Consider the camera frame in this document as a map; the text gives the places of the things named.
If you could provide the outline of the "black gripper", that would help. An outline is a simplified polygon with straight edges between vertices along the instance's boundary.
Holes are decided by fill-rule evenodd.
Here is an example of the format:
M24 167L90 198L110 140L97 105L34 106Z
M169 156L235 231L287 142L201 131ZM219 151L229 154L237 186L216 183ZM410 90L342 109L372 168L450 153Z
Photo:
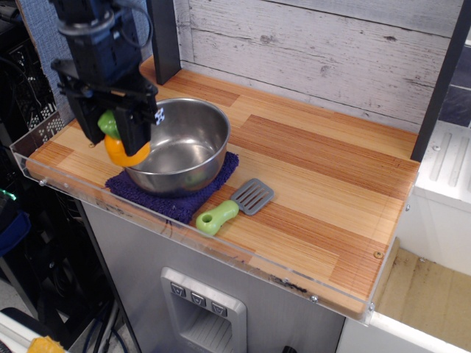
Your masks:
M51 67L86 138L94 145L105 138L98 121L112 110L126 154L136 154L150 141L150 124L163 120L157 88L139 72L143 44L136 26L59 25L58 31L72 58Z

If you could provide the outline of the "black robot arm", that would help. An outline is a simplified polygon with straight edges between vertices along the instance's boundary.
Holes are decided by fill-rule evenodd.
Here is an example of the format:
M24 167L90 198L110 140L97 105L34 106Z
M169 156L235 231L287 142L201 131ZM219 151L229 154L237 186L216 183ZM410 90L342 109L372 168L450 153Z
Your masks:
M54 1L58 31L72 58L56 59L60 92L90 142L105 138L99 118L111 111L127 155L138 153L162 120L157 87L140 72L143 61L135 7L126 1Z

